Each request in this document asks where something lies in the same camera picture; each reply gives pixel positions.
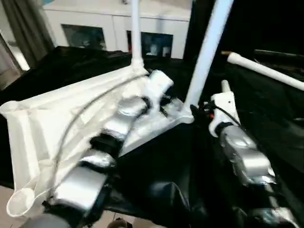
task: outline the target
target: gray cable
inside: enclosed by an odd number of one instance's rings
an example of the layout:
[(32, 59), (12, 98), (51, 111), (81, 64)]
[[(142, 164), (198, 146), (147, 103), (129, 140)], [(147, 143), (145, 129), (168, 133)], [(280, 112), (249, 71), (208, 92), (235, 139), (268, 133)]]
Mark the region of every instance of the gray cable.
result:
[(98, 101), (99, 99), (101, 99), (102, 97), (104, 97), (105, 95), (107, 95), (108, 93), (110, 93), (111, 91), (125, 85), (125, 84), (128, 84), (138, 78), (141, 78), (145, 75), (141, 75), (141, 76), (136, 76), (136, 77), (133, 77), (131, 79), (128, 79), (122, 83), (119, 83), (117, 85), (115, 85), (114, 87), (112, 87), (111, 89), (108, 89), (107, 91), (103, 92), (102, 94), (98, 95), (96, 98), (94, 98), (93, 100), (91, 100), (89, 103), (87, 103), (75, 116), (74, 118), (72, 119), (72, 121), (69, 123), (68, 127), (66, 128), (64, 134), (63, 134), (63, 137), (61, 138), (61, 141), (60, 141), (60, 146), (59, 146), (59, 149), (58, 149), (58, 152), (55, 156), (55, 166), (54, 166), (54, 170), (53, 170), (53, 177), (50, 179), (49, 181), (49, 184), (48, 184), (48, 188), (49, 188), (49, 191), (48, 191), (48, 195), (47, 195), (47, 202), (50, 203), (50, 199), (52, 198), (52, 195), (53, 195), (53, 186), (55, 185), (55, 181), (56, 181), (56, 174), (57, 174), (57, 171), (58, 171), (58, 166), (59, 166), (59, 162), (61, 160), (61, 155), (62, 155), (62, 148), (63, 148), (63, 145), (65, 143), (65, 140), (66, 140), (66, 137), (67, 137), (67, 134), (69, 133), (69, 131), (71, 130), (72, 126), (74, 125), (74, 123), (76, 122), (76, 120), (79, 118), (79, 116), (84, 112), (86, 111), (91, 105), (93, 105), (96, 101)]

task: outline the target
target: white pole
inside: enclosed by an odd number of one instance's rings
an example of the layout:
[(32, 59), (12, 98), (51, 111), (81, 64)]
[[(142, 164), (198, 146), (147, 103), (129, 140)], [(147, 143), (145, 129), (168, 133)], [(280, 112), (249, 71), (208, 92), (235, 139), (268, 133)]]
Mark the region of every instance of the white pole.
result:
[(143, 68), (139, 0), (132, 0), (132, 61), (133, 68)]
[(214, 4), (185, 101), (184, 108), (188, 112), (190, 112), (190, 105), (198, 106), (232, 3), (233, 0), (216, 0)]
[(237, 53), (232, 52), (229, 55), (227, 61), (232, 63), (232, 64), (237, 64), (241, 67), (245, 67), (247, 69), (253, 70), (253, 71), (258, 72), (262, 75), (268, 76), (270, 78), (273, 78), (273, 79), (278, 80), (280, 82), (283, 82), (287, 85), (290, 85), (294, 88), (297, 88), (297, 89), (300, 89), (300, 90), (304, 91), (304, 82), (301, 82), (297, 79), (294, 79), (293, 77), (287, 76), (287, 75), (282, 74), (282, 73), (280, 73), (276, 70), (273, 70), (271, 68), (268, 68), (266, 66), (258, 64), (254, 61), (251, 61), (251, 60), (247, 59), (247, 58), (244, 58)]

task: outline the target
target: white cabinet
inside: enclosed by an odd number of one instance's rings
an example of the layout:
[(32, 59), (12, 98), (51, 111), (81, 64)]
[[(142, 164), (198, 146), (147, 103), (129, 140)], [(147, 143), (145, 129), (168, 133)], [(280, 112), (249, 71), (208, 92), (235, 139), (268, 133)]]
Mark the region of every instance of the white cabinet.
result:
[[(182, 58), (192, 0), (141, 0), (143, 55)], [(44, 6), (55, 45), (131, 50), (131, 5), (121, 0), (54, 0)]]
[(112, 16), (46, 10), (55, 45), (115, 51)]

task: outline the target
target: shelf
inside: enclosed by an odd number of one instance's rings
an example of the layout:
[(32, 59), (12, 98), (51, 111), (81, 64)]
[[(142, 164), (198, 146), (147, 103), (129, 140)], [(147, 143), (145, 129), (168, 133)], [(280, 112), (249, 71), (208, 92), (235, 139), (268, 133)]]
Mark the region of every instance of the shelf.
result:
[[(192, 0), (141, 0), (142, 18), (189, 21)], [(118, 16), (130, 16), (131, 5), (121, 0), (55, 0), (44, 10), (73, 11)]]

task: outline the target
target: cabinet door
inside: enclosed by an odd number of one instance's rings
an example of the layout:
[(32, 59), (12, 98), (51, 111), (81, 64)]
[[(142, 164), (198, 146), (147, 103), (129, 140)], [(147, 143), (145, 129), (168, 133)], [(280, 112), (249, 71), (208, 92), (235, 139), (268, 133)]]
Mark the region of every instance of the cabinet door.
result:
[[(131, 17), (113, 16), (117, 49), (131, 51)], [(142, 54), (182, 58), (189, 22), (141, 18)]]
[(111, 15), (46, 10), (56, 45), (116, 50)]

